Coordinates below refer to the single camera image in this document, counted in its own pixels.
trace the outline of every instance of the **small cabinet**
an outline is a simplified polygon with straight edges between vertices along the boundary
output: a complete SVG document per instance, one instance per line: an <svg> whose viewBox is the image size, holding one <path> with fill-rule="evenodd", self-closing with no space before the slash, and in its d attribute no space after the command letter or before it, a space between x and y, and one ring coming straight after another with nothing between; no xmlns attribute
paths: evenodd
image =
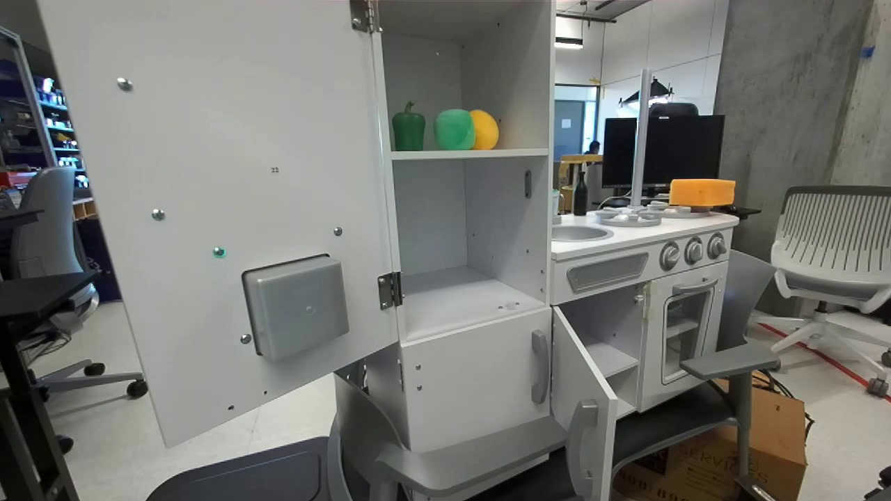
<svg viewBox="0 0 891 501"><path fill-rule="evenodd" d="M619 417L632 416L640 401L640 360L646 348L644 298L644 288L632 285L557 308L619 397Z"/></svg>
<svg viewBox="0 0 891 501"><path fill-rule="evenodd" d="M550 417L551 313L402 342L364 363L364 388L416 455Z"/></svg>

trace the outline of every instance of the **yellow ball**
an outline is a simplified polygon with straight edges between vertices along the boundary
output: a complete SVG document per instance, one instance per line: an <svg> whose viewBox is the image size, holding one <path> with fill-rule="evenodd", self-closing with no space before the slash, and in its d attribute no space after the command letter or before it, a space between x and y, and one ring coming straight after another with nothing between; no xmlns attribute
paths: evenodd
<svg viewBox="0 0 891 501"><path fill-rule="evenodd" d="M492 150L498 146L498 124L492 114L474 108L474 150Z"/></svg>

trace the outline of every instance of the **white office chair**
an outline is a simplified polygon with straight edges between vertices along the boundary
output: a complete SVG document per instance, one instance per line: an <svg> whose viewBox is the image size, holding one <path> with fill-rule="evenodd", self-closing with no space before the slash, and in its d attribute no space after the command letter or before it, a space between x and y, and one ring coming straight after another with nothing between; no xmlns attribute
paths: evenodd
<svg viewBox="0 0 891 501"><path fill-rule="evenodd" d="M783 298L827 305L781 341L775 355L834 334L875 370L866 394L889 397L891 327L866 316L891 298L891 188L788 191L771 266ZM847 337L889 352L877 363Z"/></svg>

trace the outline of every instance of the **door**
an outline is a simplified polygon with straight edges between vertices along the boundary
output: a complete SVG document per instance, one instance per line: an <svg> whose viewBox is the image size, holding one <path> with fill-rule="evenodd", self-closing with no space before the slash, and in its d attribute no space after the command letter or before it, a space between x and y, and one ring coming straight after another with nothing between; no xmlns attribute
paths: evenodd
<svg viewBox="0 0 891 501"><path fill-rule="evenodd" d="M584 102L557 102L555 103L555 161L562 156L580 156L584 134Z"/></svg>
<svg viewBox="0 0 891 501"><path fill-rule="evenodd" d="M167 442L399 342L378 36L348 0L39 6ZM242 277L316 256L342 333L259 358Z"/></svg>
<svg viewBox="0 0 891 501"><path fill-rule="evenodd" d="M715 352L724 274L728 266L714 266L653 282L644 376L646 410L701 385L682 365Z"/></svg>
<svg viewBox="0 0 891 501"><path fill-rule="evenodd" d="M555 422L568 430L566 456L576 497L609 498L619 398L555 308Z"/></svg>

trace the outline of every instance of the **green ball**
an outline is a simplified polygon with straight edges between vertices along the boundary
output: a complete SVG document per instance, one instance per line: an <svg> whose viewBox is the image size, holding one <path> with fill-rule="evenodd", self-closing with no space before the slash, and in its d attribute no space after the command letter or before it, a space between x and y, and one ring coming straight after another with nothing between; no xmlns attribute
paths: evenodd
<svg viewBox="0 0 891 501"><path fill-rule="evenodd" d="M438 117L438 146L444 150L470 150L474 147L474 121L466 108L447 108Z"/></svg>

